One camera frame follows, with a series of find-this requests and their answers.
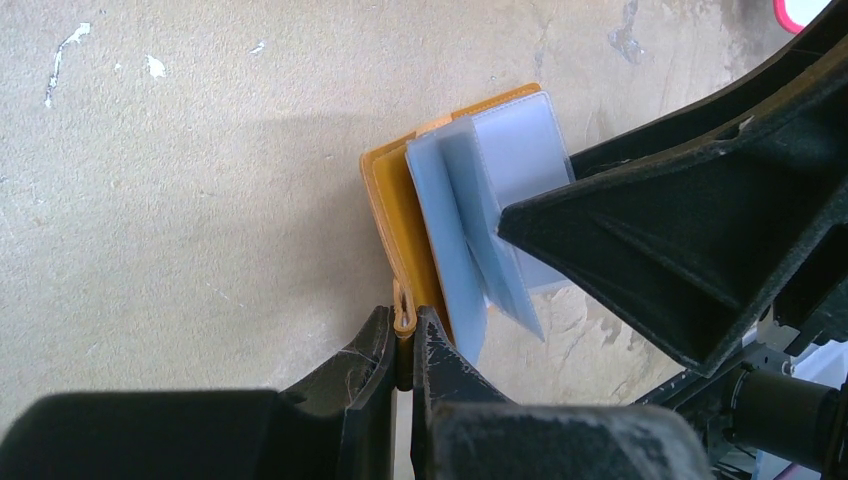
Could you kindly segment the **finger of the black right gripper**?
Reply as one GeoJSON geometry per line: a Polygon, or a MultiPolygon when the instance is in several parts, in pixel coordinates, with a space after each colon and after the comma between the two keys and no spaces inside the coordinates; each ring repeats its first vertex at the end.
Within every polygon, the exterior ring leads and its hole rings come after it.
{"type": "Polygon", "coordinates": [[[571,156],[577,179],[708,133],[792,82],[847,35],[847,0],[832,1],[777,53],[723,89],[571,156]]]}

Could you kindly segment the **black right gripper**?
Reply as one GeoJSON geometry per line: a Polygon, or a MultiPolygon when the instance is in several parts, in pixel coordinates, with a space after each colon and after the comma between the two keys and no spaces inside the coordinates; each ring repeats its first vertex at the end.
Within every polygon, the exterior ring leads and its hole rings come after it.
{"type": "Polygon", "coordinates": [[[846,220],[840,41],[716,131],[506,208],[498,233],[680,365],[718,369],[638,400],[680,414],[716,478],[844,479],[846,220]]]}

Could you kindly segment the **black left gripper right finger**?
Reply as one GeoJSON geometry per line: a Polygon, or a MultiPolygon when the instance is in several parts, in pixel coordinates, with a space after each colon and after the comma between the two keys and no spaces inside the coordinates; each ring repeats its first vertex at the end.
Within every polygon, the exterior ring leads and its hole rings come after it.
{"type": "Polygon", "coordinates": [[[418,479],[709,479],[701,441],[654,405],[521,405],[417,311],[411,461],[418,479]]]}

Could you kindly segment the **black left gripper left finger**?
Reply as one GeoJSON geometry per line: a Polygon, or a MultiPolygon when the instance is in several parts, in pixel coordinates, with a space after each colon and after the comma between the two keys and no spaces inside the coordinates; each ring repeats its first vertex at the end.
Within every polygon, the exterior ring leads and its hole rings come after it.
{"type": "Polygon", "coordinates": [[[290,387],[44,397],[1,443],[5,479],[388,479],[394,311],[290,387]]]}

